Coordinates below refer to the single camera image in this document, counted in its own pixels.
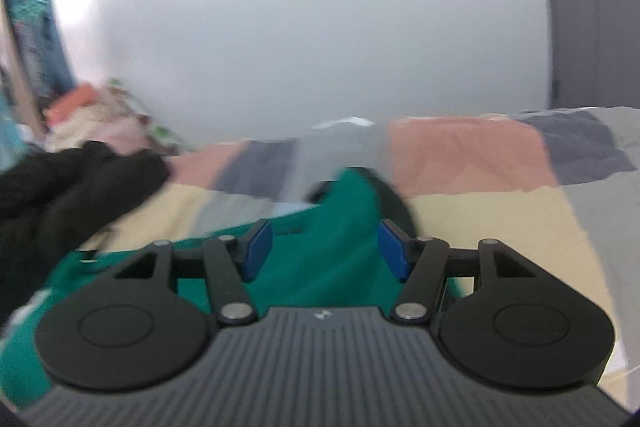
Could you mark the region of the hanging clothes rack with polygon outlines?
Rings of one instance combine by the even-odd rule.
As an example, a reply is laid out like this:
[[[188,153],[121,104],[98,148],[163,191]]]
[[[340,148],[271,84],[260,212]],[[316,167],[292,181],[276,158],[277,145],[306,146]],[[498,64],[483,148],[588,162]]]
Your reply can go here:
[[[1,0],[1,153],[42,147],[48,109],[76,86],[52,0]]]

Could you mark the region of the green hoodie sweatshirt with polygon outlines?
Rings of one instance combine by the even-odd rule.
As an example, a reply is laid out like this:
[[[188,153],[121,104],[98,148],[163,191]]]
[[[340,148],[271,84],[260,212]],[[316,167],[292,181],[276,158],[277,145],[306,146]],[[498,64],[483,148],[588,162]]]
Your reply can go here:
[[[376,228],[384,218],[410,235],[425,230],[414,200],[368,170],[349,168],[330,182],[319,204],[273,219],[272,251],[247,286],[258,313],[288,306],[390,311],[400,284],[378,253]],[[1,390],[10,402],[28,407],[51,387],[34,341],[43,315],[131,255],[113,251],[85,262],[72,251],[53,270],[1,351]]]

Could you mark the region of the grey wardrobe cabinet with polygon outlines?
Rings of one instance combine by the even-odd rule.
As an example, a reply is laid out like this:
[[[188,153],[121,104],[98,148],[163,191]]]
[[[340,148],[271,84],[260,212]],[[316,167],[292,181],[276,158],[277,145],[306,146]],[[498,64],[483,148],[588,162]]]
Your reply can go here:
[[[639,0],[550,0],[551,106],[639,106]]]

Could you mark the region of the patchwork bed quilt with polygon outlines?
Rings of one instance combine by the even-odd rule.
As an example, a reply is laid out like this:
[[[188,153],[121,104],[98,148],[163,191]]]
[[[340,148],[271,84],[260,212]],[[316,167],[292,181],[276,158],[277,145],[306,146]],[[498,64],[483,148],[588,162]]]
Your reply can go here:
[[[297,139],[217,143],[177,156],[160,193],[88,245],[126,251],[301,210],[346,167],[378,172],[422,232],[501,239],[605,309],[616,329],[602,387],[639,404],[639,114],[559,109],[515,117],[360,118]]]

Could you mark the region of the black puffer jacket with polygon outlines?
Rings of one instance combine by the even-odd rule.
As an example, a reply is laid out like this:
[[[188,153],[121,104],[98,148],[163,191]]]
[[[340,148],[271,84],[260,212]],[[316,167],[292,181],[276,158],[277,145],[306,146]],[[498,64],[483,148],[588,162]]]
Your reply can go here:
[[[70,252],[135,210],[169,179],[154,150],[120,155],[89,141],[25,157],[1,175],[1,321]]]

